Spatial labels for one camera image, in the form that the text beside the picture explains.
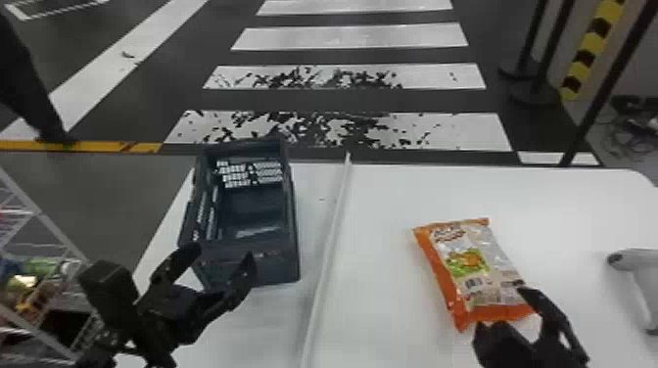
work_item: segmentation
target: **hazard stripe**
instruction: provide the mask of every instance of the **hazard stripe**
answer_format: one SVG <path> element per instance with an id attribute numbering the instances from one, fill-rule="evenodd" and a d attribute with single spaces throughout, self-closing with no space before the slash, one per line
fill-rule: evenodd
<path id="1" fill-rule="evenodd" d="M 596 57 L 605 51 L 608 37 L 624 14 L 625 3 L 626 0 L 602 0 L 598 5 L 576 57 L 562 82 L 562 99 L 571 101 L 580 96 L 583 86 L 589 80 Z"/>
<path id="2" fill-rule="evenodd" d="M 0 141 L 0 151 L 154 154 L 162 143 L 80 141 L 72 146 L 36 141 Z"/>

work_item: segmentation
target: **barcode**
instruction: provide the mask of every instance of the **barcode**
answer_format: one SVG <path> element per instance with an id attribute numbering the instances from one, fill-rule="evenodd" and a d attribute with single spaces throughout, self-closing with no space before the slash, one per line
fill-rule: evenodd
<path id="1" fill-rule="evenodd" d="M 468 279 L 464 283 L 468 289 L 473 289 L 476 286 L 481 286 L 482 285 L 482 280 L 480 278 L 475 278 L 475 279 Z"/>

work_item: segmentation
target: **orange snack bag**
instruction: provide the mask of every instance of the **orange snack bag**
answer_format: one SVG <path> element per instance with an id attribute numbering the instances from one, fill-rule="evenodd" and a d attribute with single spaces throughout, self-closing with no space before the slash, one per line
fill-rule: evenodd
<path id="1" fill-rule="evenodd" d="M 432 265 L 459 332 L 476 321 L 510 321 L 534 313 L 516 288 L 523 279 L 502 251 L 487 218 L 413 229 Z"/>

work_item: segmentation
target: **shoe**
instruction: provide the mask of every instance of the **shoe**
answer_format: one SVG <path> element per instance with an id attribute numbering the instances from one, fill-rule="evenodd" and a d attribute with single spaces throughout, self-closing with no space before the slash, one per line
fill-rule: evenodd
<path id="1" fill-rule="evenodd" d="M 41 132 L 36 138 L 36 141 L 42 143 L 56 143 L 65 146 L 72 146 L 78 142 L 77 139 L 73 138 L 65 130 L 58 130 L 55 132 Z"/>

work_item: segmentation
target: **white device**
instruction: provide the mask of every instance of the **white device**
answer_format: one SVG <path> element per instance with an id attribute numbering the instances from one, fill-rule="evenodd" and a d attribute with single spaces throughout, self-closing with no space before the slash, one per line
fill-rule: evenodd
<path id="1" fill-rule="evenodd" d="M 646 333 L 658 336 L 658 250 L 628 249 L 608 255 L 608 263 L 632 272 L 651 314 Z"/>

